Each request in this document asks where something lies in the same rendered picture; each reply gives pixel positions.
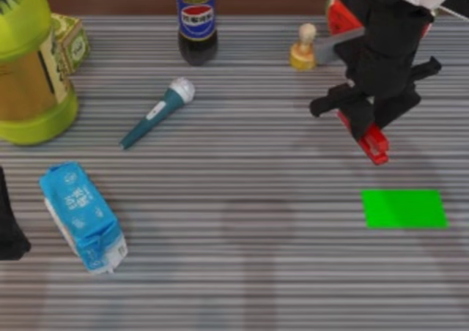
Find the blue milk carton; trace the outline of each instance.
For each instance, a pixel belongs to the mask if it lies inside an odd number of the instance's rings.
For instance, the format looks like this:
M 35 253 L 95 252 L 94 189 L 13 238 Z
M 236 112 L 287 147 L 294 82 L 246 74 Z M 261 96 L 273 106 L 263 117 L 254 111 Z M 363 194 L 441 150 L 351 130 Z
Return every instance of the blue milk carton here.
M 78 163 L 41 177 L 45 205 L 73 252 L 92 274 L 112 273 L 128 249 L 119 221 Z

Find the green rectangle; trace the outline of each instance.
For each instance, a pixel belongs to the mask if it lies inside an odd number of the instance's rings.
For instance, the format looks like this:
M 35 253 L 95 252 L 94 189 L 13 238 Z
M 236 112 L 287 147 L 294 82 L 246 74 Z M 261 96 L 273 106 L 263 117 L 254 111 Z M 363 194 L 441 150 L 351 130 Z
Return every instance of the green rectangle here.
M 437 190 L 364 190 L 369 228 L 448 228 Z

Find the pepsi bottle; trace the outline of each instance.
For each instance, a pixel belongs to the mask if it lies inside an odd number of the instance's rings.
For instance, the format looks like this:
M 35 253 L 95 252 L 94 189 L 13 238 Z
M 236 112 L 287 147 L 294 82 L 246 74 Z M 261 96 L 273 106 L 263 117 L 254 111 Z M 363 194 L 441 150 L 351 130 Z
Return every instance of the pepsi bottle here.
M 190 65 L 203 65 L 218 48 L 215 0 L 177 0 L 177 11 L 181 55 Z

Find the soda bottle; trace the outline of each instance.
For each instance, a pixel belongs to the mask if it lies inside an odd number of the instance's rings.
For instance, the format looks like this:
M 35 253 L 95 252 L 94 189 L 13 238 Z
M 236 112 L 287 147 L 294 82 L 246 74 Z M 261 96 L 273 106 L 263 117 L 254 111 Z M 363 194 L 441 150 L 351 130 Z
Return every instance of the soda bottle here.
M 0 0 L 0 139 L 42 143 L 75 120 L 78 101 L 57 48 L 47 0 Z
M 177 11 L 181 55 L 193 66 L 203 65 L 218 48 L 215 0 L 177 0 Z

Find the bottle cap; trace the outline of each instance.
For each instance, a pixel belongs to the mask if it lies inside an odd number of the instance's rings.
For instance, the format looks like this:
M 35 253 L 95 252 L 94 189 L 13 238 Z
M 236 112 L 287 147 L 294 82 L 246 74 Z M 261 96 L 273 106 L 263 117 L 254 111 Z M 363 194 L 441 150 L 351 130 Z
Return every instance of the bottle cap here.
M 196 95 L 196 87 L 187 78 L 181 77 L 172 81 L 170 89 L 178 93 L 185 104 L 192 102 Z

